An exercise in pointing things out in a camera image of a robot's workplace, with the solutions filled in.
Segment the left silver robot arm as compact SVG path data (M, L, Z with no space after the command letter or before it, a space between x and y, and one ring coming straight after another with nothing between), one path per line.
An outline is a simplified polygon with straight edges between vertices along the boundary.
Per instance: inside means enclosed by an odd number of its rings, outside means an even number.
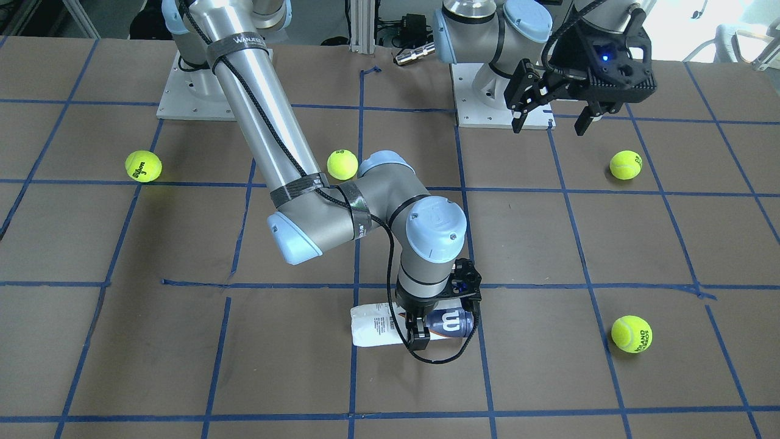
M462 127L551 129L550 105L582 102L574 124L640 103L657 90L653 1L445 1L434 47L451 66Z

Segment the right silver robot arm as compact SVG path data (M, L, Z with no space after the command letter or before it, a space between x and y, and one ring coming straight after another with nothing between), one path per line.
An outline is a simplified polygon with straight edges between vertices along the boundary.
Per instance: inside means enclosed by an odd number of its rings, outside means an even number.
M287 1L164 1L165 27L179 55L212 78L266 181L275 212L271 236L291 265L358 241L373 230L399 244L379 309L388 331L418 358L435 334L467 346L480 323L480 275L460 257L467 220L461 206L431 195L398 153L380 151L356 177L328 183L272 64L266 36L287 25Z

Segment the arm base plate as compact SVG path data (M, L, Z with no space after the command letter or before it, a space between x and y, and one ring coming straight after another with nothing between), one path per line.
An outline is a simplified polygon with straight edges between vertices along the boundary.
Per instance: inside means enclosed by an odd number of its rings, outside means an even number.
M180 53L176 53L158 106L159 119L234 121L236 114L218 78L207 70L184 69L182 61Z
M493 72L487 63L451 64L450 70L460 127L512 129L512 111L503 95L507 78Z

